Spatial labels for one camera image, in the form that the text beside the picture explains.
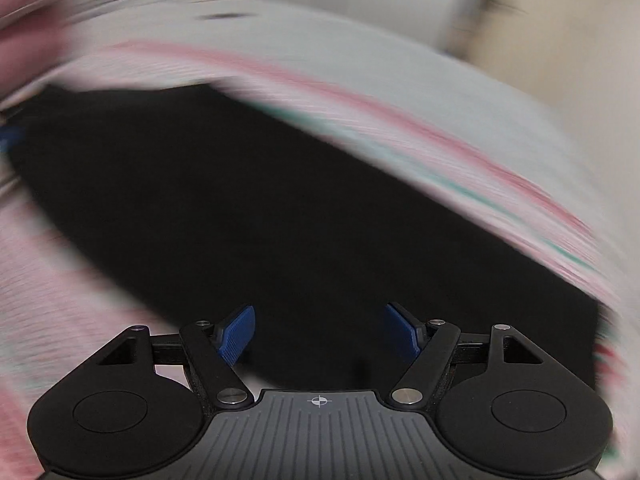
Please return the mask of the pink pillow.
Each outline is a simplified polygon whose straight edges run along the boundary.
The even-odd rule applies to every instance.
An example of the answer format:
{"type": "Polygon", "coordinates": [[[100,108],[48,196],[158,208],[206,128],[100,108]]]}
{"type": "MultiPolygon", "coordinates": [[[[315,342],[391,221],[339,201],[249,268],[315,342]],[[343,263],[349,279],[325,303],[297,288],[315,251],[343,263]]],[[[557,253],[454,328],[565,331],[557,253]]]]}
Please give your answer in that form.
{"type": "Polygon", "coordinates": [[[1,0],[1,95],[50,70],[70,44],[76,0],[1,0]]]}

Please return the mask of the small black clip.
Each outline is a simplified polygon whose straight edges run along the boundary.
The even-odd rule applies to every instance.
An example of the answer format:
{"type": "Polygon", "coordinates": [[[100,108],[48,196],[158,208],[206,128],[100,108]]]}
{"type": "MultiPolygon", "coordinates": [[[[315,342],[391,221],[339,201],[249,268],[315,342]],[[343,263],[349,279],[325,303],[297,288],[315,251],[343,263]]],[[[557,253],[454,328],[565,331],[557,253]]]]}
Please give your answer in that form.
{"type": "Polygon", "coordinates": [[[198,17],[198,19],[204,21],[234,20],[235,18],[246,18],[247,15],[250,14],[242,12],[221,12],[201,15],[198,17]]]}

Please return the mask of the patterned knit blanket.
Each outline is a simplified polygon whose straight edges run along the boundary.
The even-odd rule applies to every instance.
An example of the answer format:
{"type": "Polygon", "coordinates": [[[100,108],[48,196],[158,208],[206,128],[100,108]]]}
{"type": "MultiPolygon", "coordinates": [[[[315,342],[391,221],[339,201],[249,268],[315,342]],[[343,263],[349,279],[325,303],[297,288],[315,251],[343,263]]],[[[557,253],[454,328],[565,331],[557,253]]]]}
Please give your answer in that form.
{"type": "MultiPolygon", "coordinates": [[[[597,297],[594,356],[615,429],[599,469],[633,477],[632,301],[620,236],[584,156],[548,110],[472,68],[429,54],[412,73],[415,86],[392,70],[376,96],[248,54],[129,40],[55,76],[83,89],[229,77],[244,98],[433,194],[597,297]]],[[[162,322],[83,262],[9,171],[1,179],[1,474],[30,479],[40,471],[26,437],[36,397],[127,324],[162,322]]]]}

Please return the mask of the black pants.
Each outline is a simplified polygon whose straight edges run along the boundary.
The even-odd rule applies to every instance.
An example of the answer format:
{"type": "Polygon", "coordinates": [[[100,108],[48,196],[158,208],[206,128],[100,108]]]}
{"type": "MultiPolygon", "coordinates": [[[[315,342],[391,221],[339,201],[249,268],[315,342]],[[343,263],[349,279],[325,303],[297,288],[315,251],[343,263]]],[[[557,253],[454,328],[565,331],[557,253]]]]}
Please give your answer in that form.
{"type": "Polygon", "coordinates": [[[588,385],[597,300],[412,186],[208,84],[9,112],[13,169],[99,270],[179,326],[255,308],[243,364],[292,389],[388,390],[398,302],[516,327],[588,385]]]}

